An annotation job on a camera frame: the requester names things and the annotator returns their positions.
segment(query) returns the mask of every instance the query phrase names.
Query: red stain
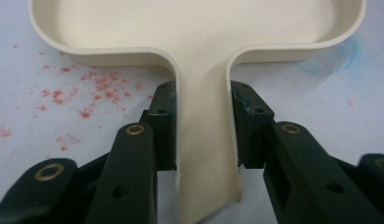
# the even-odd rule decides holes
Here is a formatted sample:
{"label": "red stain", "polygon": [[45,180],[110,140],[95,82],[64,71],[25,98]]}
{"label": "red stain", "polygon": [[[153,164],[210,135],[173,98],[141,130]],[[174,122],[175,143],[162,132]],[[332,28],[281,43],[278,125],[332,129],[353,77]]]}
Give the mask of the red stain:
{"label": "red stain", "polygon": [[67,151],[67,140],[64,137],[57,137],[57,143],[61,144],[61,151]]}
{"label": "red stain", "polygon": [[40,105],[37,107],[37,109],[39,109],[41,111],[45,111],[47,108],[44,105]]}
{"label": "red stain", "polygon": [[113,92],[111,92],[111,91],[107,91],[107,92],[105,93],[105,97],[106,97],[107,99],[112,99],[112,98],[114,97],[114,94],[113,94]]}
{"label": "red stain", "polygon": [[109,83],[97,84],[97,85],[95,86],[95,89],[96,89],[97,91],[105,91],[105,90],[107,90],[107,89],[109,89],[109,88],[110,88],[110,84],[109,84]]}
{"label": "red stain", "polygon": [[57,97],[59,97],[61,94],[63,94],[62,91],[55,91],[54,94],[52,95],[52,97],[57,98]]}
{"label": "red stain", "polygon": [[68,139],[69,139],[71,144],[77,144],[80,142],[80,140],[78,138],[76,138],[75,136],[73,136],[72,134],[68,135]]}
{"label": "red stain", "polygon": [[63,94],[62,91],[55,91],[54,94],[52,95],[52,98],[54,99],[54,102],[57,105],[62,105],[64,103],[64,100],[59,98],[61,94]]}
{"label": "red stain", "polygon": [[143,82],[137,81],[136,84],[135,84],[135,89],[137,91],[140,91],[140,90],[142,90],[143,86],[145,86],[145,84]]}
{"label": "red stain", "polygon": [[353,99],[348,99],[347,104],[351,107],[355,106],[355,101]]}
{"label": "red stain", "polygon": [[113,104],[117,104],[120,100],[120,98],[118,96],[116,96],[113,92],[111,91],[107,91],[105,93],[105,97],[108,99],[108,100],[111,100]]}
{"label": "red stain", "polygon": [[43,91],[42,91],[42,95],[43,95],[44,97],[49,96],[49,95],[50,95],[50,91],[49,91],[49,90],[43,90]]}
{"label": "red stain", "polygon": [[74,97],[78,94],[79,90],[77,87],[73,87],[72,91],[70,92],[70,96]]}
{"label": "red stain", "polygon": [[121,82],[122,82],[122,83],[125,83],[125,84],[128,84],[128,83],[130,83],[130,80],[128,80],[128,78],[123,78],[123,79],[121,80]]}
{"label": "red stain", "polygon": [[70,71],[70,68],[66,68],[66,67],[61,68],[62,73],[68,73],[69,71]]}
{"label": "red stain", "polygon": [[80,115],[84,118],[87,119],[92,115],[92,109],[90,108],[84,108],[83,110],[80,110]]}
{"label": "red stain", "polygon": [[78,68],[78,63],[74,63],[70,66],[71,68]]}
{"label": "red stain", "polygon": [[92,80],[92,77],[97,76],[98,74],[95,72],[90,72],[89,74],[83,75],[80,79],[84,80]]}
{"label": "red stain", "polygon": [[133,95],[130,93],[130,92],[126,92],[125,94],[124,94],[124,97],[125,98],[130,98],[130,97],[132,97]]}
{"label": "red stain", "polygon": [[117,74],[118,73],[115,71],[110,71],[110,73],[109,73],[110,79],[113,81],[116,81],[118,79]]}
{"label": "red stain", "polygon": [[10,137],[11,136],[11,130],[6,130],[4,127],[0,128],[0,136],[1,137]]}

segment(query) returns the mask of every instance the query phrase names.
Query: plastic part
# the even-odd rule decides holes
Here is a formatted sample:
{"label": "plastic part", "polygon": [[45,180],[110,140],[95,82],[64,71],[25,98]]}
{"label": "plastic part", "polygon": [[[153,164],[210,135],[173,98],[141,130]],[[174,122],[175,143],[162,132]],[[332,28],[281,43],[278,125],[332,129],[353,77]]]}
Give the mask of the plastic part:
{"label": "plastic part", "polygon": [[68,199],[77,172],[69,159],[51,159],[31,167],[0,203],[0,224],[44,223],[52,218],[59,204]]}
{"label": "plastic part", "polygon": [[272,143],[263,176],[278,223],[384,223],[306,128],[279,122]]}
{"label": "plastic part", "polygon": [[81,63],[158,64],[174,73],[178,222],[195,223],[241,196],[232,66],[318,54],[356,31],[365,5],[365,0],[31,0],[29,9],[37,34]]}
{"label": "plastic part", "polygon": [[148,124],[120,128],[84,223],[157,223],[155,156]]}

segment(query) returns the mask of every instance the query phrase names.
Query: screw hole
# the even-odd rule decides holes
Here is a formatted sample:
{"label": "screw hole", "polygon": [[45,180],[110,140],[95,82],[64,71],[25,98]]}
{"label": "screw hole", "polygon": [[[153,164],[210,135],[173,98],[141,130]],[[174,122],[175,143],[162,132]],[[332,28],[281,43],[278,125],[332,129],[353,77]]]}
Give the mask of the screw hole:
{"label": "screw hole", "polygon": [[52,163],[43,168],[35,174],[35,180],[48,181],[52,180],[64,171],[64,166],[60,163]]}
{"label": "screw hole", "polygon": [[129,193],[130,187],[128,187],[127,185],[118,185],[116,188],[113,189],[112,196],[115,199],[123,199]]}
{"label": "screw hole", "polygon": [[329,183],[328,185],[325,186],[325,188],[327,188],[329,191],[333,193],[337,193],[337,194],[344,193],[343,187],[341,187],[341,185],[335,182]]}
{"label": "screw hole", "polygon": [[128,127],[126,132],[128,134],[134,135],[134,134],[143,133],[144,130],[145,130],[145,128],[142,125],[136,124],[136,125]]}
{"label": "screw hole", "polygon": [[282,130],[287,133],[299,133],[300,129],[292,124],[285,124],[282,126]]}

